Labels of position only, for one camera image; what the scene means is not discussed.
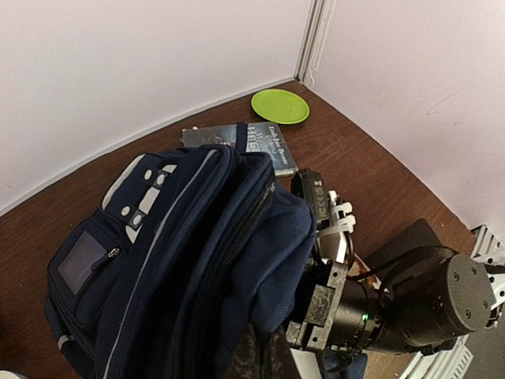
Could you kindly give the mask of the right metal frame post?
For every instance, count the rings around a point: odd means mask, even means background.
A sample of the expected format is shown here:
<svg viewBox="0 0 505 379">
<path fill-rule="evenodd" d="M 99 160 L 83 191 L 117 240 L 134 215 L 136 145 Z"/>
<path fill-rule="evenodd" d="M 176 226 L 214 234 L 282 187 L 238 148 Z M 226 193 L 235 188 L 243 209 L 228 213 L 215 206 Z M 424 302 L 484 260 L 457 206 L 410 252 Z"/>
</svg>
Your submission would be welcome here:
<svg viewBox="0 0 505 379">
<path fill-rule="evenodd" d="M 335 0 L 311 1 L 294 71 L 294 79 L 306 87 L 315 85 L 313 74 L 320 67 L 336 4 Z"/>
</svg>

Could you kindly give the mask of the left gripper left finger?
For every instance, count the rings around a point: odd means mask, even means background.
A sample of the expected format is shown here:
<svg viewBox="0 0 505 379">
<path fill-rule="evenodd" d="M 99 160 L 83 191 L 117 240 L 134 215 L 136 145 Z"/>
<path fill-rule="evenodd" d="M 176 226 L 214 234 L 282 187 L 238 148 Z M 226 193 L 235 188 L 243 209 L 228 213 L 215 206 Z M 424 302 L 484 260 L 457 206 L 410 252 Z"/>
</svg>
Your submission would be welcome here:
<svg viewBox="0 0 505 379">
<path fill-rule="evenodd" d="M 229 379 L 260 379 L 262 370 L 262 342 L 252 323 L 240 335 L 237 346 L 226 368 Z"/>
</svg>

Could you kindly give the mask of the green plate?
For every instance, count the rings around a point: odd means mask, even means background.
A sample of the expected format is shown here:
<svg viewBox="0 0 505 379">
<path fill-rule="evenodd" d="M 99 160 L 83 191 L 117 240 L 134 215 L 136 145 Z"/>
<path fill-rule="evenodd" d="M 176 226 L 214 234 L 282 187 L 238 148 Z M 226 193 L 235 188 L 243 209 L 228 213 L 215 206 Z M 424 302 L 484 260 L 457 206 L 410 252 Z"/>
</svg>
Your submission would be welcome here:
<svg viewBox="0 0 505 379">
<path fill-rule="evenodd" d="M 310 115 L 310 107 L 303 98 L 280 88 L 265 89 L 254 94 L 251 107 L 261 118 L 283 125 L 301 123 Z"/>
</svg>

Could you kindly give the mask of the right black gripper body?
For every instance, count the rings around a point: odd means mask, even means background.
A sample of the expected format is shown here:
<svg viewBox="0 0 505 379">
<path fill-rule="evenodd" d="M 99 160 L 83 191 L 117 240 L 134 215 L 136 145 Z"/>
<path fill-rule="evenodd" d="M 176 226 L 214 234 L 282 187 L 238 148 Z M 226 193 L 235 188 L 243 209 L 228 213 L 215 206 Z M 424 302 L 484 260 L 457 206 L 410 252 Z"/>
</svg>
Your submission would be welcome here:
<svg viewBox="0 0 505 379">
<path fill-rule="evenodd" d="M 346 265 L 309 259 L 286 322 L 290 347 L 358 354 L 377 340 L 384 324 L 377 293 L 347 273 Z"/>
</svg>

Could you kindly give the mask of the navy blue backpack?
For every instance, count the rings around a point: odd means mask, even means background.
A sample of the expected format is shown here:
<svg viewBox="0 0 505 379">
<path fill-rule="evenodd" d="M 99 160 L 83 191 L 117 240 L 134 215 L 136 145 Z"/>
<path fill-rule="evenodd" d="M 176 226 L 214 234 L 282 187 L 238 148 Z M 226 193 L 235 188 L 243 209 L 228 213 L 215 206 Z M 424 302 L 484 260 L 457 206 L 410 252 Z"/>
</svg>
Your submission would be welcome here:
<svg viewBox="0 0 505 379">
<path fill-rule="evenodd" d="M 224 144 L 129 164 L 47 268 L 45 314 L 81 377 L 227 378 L 252 323 L 266 378 L 316 242 L 309 204 L 275 176 L 267 153 Z M 315 355 L 323 378 L 361 378 L 368 362 Z"/>
</svg>

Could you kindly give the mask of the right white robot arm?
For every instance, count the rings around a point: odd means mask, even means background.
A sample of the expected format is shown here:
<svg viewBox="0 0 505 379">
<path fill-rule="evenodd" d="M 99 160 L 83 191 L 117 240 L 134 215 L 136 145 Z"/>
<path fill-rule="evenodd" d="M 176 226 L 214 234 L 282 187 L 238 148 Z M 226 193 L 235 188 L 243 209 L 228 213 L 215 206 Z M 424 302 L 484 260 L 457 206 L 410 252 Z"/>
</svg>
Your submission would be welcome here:
<svg viewBox="0 0 505 379">
<path fill-rule="evenodd" d="M 286 323 L 288 344 L 346 357 L 362 351 L 432 355 L 496 325 L 504 282 L 488 260 L 420 247 L 350 276 L 350 260 L 311 259 Z"/>
</svg>

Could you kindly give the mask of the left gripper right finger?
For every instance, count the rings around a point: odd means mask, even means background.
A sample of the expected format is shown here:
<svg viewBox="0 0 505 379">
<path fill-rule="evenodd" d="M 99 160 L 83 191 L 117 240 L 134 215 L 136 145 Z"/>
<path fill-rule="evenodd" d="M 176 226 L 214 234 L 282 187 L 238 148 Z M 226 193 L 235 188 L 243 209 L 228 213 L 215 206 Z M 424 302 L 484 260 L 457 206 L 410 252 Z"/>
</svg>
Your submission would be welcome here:
<svg viewBox="0 0 505 379">
<path fill-rule="evenodd" d="M 271 334 L 266 345 L 266 378 L 301 379 L 282 327 Z"/>
</svg>

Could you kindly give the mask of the blue hardcover book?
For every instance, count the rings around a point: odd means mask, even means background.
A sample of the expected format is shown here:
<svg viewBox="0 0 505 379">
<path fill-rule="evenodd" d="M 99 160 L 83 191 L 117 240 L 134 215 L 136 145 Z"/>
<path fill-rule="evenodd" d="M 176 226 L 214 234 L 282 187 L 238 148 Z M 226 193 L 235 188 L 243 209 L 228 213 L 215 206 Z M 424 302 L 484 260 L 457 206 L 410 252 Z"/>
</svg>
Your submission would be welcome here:
<svg viewBox="0 0 505 379">
<path fill-rule="evenodd" d="M 297 171 L 297 164 L 280 127 L 273 122 L 239 122 L 202 128 L 194 126 L 182 130 L 181 142 L 185 147 L 224 144 L 240 152 L 267 153 L 278 178 L 291 176 Z"/>
</svg>

